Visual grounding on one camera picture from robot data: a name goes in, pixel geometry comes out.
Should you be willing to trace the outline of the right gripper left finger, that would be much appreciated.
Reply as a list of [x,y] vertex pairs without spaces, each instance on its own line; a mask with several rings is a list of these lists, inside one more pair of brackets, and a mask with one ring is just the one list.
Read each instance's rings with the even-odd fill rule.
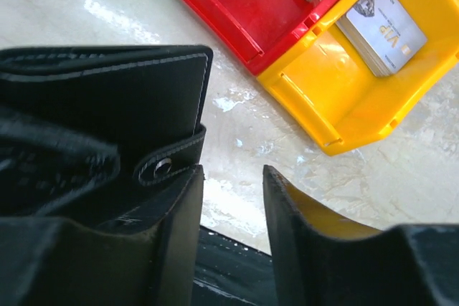
[[2,218],[1,303],[189,305],[203,184],[196,165],[119,215],[126,196],[72,218]]

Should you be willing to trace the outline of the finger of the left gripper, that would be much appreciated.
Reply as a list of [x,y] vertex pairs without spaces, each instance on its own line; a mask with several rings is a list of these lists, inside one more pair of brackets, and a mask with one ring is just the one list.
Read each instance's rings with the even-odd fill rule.
[[119,171],[116,145],[1,108],[1,215],[47,214]]

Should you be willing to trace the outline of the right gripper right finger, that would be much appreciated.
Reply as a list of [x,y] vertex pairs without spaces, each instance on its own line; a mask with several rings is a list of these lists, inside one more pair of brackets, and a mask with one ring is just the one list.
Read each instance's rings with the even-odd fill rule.
[[281,305],[456,305],[458,226],[353,221],[272,166],[263,197]]

